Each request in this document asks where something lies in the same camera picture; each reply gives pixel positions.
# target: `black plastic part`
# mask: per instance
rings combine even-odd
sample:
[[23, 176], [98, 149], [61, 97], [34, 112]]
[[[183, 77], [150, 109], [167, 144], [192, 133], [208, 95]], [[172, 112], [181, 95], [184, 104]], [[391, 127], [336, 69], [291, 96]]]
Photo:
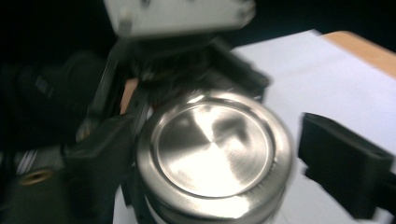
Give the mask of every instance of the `black plastic part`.
[[142, 87], [137, 87], [126, 109], [126, 113], [132, 114], [134, 117], [131, 124], [131, 136], [136, 137], [148, 117], [150, 103], [148, 101], [149, 92]]
[[331, 119], [305, 114], [299, 158], [354, 218], [372, 218], [393, 156]]
[[212, 39], [213, 35], [189, 35], [141, 41], [124, 39], [123, 46], [128, 46], [128, 52], [131, 57], [138, 58], [144, 62], [152, 62], [162, 58], [204, 49]]
[[253, 70], [250, 64], [233, 55], [230, 52], [231, 48], [219, 38], [215, 38], [211, 42], [209, 49], [213, 67], [221, 71], [233, 83], [230, 88], [240, 89], [241, 93], [248, 97], [258, 101], [262, 100], [265, 88], [270, 85], [268, 77]]
[[89, 135], [101, 122], [120, 113], [127, 73], [124, 66], [108, 61], [88, 113], [77, 131], [77, 140]]
[[156, 224], [146, 203], [146, 196], [141, 183], [140, 176], [134, 166], [129, 170], [121, 184], [125, 204], [134, 207], [136, 220], [139, 224]]
[[0, 150], [25, 151], [75, 142], [74, 133], [84, 116], [43, 94], [36, 86], [40, 75], [41, 70], [35, 66], [3, 66], [0, 129], [4, 135]]
[[9, 183], [15, 179], [15, 151], [1, 151], [2, 159], [0, 160], [0, 221], [5, 220], [7, 209], [7, 188]]
[[389, 173], [381, 188], [381, 194], [378, 198], [378, 207], [390, 211], [393, 216], [393, 222], [396, 221], [396, 174]]
[[77, 177], [79, 195], [91, 198], [80, 203], [100, 223], [113, 221], [115, 193], [131, 165], [133, 119], [132, 114], [107, 119], [89, 137], [64, 151], [66, 167]]
[[[23, 185], [21, 181], [36, 171], [51, 173], [48, 179]], [[72, 223], [64, 172], [49, 168], [19, 176], [10, 186], [9, 206], [5, 223], [68, 224]]]

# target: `metal cylinder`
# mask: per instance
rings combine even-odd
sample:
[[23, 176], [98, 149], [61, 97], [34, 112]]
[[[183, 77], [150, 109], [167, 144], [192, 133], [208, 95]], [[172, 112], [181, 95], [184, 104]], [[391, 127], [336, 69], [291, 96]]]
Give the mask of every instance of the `metal cylinder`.
[[286, 128], [257, 102], [226, 91], [163, 106], [142, 130], [136, 164], [148, 205], [166, 223], [263, 223], [292, 164]]

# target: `wooden table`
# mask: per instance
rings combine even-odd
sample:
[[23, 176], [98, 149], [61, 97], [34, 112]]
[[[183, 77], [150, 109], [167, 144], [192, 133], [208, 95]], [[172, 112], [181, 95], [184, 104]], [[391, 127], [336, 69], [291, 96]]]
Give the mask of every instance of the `wooden table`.
[[328, 40], [396, 78], [396, 54], [348, 31], [324, 35]]

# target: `stainless steel lid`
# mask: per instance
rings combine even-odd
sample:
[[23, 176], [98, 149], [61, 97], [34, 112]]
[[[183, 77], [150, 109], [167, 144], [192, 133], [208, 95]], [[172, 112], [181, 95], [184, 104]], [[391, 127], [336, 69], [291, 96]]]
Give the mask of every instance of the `stainless steel lid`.
[[284, 126], [268, 109], [209, 91], [156, 112], [141, 132], [136, 162], [150, 203], [171, 223], [259, 223], [278, 206], [291, 154]]

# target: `white surface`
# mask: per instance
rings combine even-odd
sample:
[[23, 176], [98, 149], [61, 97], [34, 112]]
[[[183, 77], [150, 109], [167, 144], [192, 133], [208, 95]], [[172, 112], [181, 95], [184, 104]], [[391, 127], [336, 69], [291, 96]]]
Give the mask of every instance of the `white surface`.
[[[233, 52], [272, 78], [265, 105], [283, 119], [298, 146], [304, 112], [334, 119], [376, 145], [396, 154], [396, 80], [318, 36], [305, 32], [265, 41]], [[353, 220], [315, 182], [295, 175], [275, 224], [388, 223]], [[114, 223], [134, 222], [132, 209], [117, 197]]]
[[255, 14], [254, 1], [105, 0], [113, 30], [122, 37], [201, 34], [239, 29]]

